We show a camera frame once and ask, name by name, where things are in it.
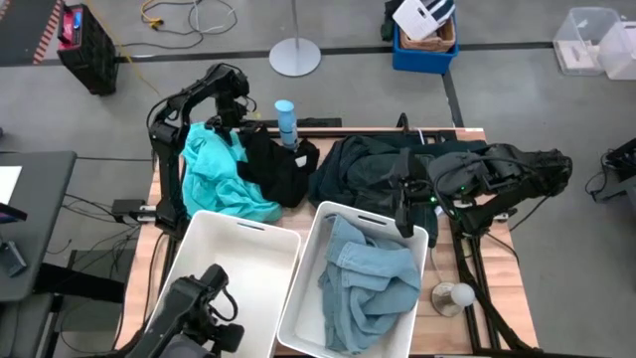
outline gray floor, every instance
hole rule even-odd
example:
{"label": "gray floor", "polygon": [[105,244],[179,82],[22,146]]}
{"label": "gray floor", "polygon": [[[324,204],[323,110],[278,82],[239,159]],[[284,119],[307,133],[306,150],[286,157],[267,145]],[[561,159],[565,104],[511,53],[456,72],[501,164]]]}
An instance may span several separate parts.
{"label": "gray floor", "polygon": [[[456,0],[462,44],[549,41],[572,6],[609,6],[636,19],[633,0]],[[139,4],[94,1],[122,42],[183,39],[159,36],[140,25]],[[262,51],[291,35],[289,7],[282,0],[232,2],[239,24],[208,38],[191,53]],[[321,47],[383,45],[379,39],[382,0],[299,1],[303,34]],[[223,10],[205,4],[206,24],[223,20]],[[167,26],[185,30],[183,10],[157,11]],[[50,47],[47,57],[54,58]],[[136,55],[175,54],[139,47]],[[342,116],[346,126],[393,126],[400,112],[423,126],[450,126],[450,110],[439,76],[395,72],[391,55],[324,57],[318,70],[302,79],[275,74],[267,59],[232,60],[249,76],[251,93],[263,118],[274,118],[272,103],[296,102],[298,115]],[[140,65],[163,94],[189,85],[211,62]],[[552,50],[462,52],[452,75],[466,126],[484,127],[491,142],[509,142],[525,150],[559,148],[574,160],[569,186],[549,199],[514,234],[523,279],[541,346],[548,351],[632,357],[636,350],[636,225],[624,199],[594,204],[584,193],[598,171],[598,158],[636,133],[636,83],[605,77],[576,78],[559,73]],[[149,157],[144,127],[147,109],[157,100],[123,65],[116,95],[99,98],[60,67],[0,69],[0,125],[7,132],[0,150],[72,149],[79,155]],[[211,102],[193,115],[203,120]],[[146,197],[148,163],[80,161],[69,191],[101,202]],[[521,215],[535,203],[525,202]],[[69,240],[86,250],[121,230],[116,225],[62,212],[50,250]],[[47,260],[65,264],[69,251]],[[80,316],[92,317],[86,308]],[[72,345],[103,350],[112,339],[112,321],[99,319],[91,332],[81,322],[69,332]],[[79,355],[59,344],[57,357]]]}

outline light blue towel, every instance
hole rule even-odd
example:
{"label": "light blue towel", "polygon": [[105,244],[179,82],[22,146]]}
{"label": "light blue towel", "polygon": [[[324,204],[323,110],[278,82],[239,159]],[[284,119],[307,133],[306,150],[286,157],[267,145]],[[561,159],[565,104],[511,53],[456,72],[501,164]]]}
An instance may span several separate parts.
{"label": "light blue towel", "polygon": [[358,354],[409,312],[421,278],[409,249],[389,239],[365,238],[340,215],[333,222],[327,269],[320,276],[326,346]]}
{"label": "light blue towel", "polygon": [[210,210],[258,222],[280,219],[277,203],[263,199],[257,184],[240,179],[237,161],[247,162],[239,136],[231,132],[232,146],[206,129],[193,124],[182,152],[186,160],[183,201],[192,217],[199,210]]}

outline dark green garment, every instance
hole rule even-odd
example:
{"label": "dark green garment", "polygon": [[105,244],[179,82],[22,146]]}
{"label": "dark green garment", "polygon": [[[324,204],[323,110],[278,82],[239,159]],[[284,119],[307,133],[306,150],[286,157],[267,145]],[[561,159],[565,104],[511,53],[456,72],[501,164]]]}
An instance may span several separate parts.
{"label": "dark green garment", "polygon": [[[421,144],[417,136],[383,134],[353,135],[334,143],[322,165],[309,177],[309,201],[315,207],[332,201],[393,218],[392,188],[387,174],[401,148],[409,147],[424,166],[449,152],[481,149],[484,141],[445,141]],[[417,205],[411,215],[416,225],[426,229],[428,245],[437,240],[437,216],[432,205]]]}

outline blue bin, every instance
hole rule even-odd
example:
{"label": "blue bin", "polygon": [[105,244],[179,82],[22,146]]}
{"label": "blue bin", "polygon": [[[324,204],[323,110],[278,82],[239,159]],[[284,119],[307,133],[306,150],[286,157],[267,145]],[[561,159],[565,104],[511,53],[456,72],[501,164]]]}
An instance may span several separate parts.
{"label": "blue bin", "polygon": [[399,26],[394,28],[394,69],[428,74],[445,74],[451,61],[459,54],[457,22],[455,21],[456,43],[447,53],[420,50],[405,50],[399,47]]}

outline wooden tabletop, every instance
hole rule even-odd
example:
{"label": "wooden tabletop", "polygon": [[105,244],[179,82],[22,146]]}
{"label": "wooden tabletop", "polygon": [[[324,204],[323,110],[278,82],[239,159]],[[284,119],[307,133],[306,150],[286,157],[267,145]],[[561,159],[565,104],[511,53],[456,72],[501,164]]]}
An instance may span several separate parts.
{"label": "wooden tabletop", "polygon": [[[311,133],[314,130],[325,131],[326,128],[304,128],[299,129],[302,133]],[[395,130],[393,128],[329,128],[338,132],[341,130],[369,132]],[[422,128],[422,130],[440,130],[440,128]],[[483,129],[460,128],[454,129],[458,140],[485,140]],[[311,138],[310,140],[320,149],[320,162],[327,155],[336,138]],[[160,199],[160,184],[158,173],[153,176],[152,186],[148,203],[155,205]],[[283,217],[274,225],[291,229],[300,234],[303,240],[307,239],[309,229],[313,222],[315,208],[306,200],[293,210],[285,210]],[[512,239],[508,226],[505,224],[495,224],[491,233],[503,242],[512,245]],[[157,243],[161,231],[153,225],[144,225],[139,234],[137,249],[132,263],[128,289],[126,292],[123,322],[121,334],[117,341],[117,348],[126,344],[143,323],[143,312],[146,304],[147,314],[150,315],[159,295],[159,285],[161,273],[166,259],[167,242],[164,236],[159,243],[157,257],[154,267],[150,267],[153,249]],[[526,300],[524,285],[521,280],[521,273],[515,258],[510,252],[503,249],[499,244],[485,237],[482,240],[481,253],[484,261],[484,268],[490,288],[490,295],[493,304],[504,319],[513,328],[522,340],[531,346],[537,346],[537,337],[533,326],[532,317]],[[435,262],[439,268],[439,273],[445,281],[459,281],[450,228],[446,217],[439,220],[439,235],[437,246],[434,250]],[[149,282],[149,271],[152,269],[152,281],[150,286],[150,297],[146,298]],[[431,264],[430,258],[426,259],[424,269],[424,280],[422,295],[417,307],[417,320],[413,332],[411,343],[411,354],[462,354],[471,353],[470,338],[466,317],[459,314],[448,318],[439,315],[432,307],[430,294],[432,288],[439,283],[437,274]],[[479,326],[480,339],[483,347],[489,347],[487,330],[483,311],[478,303],[475,303],[475,310]],[[291,349],[278,344],[277,355],[299,354]]]}

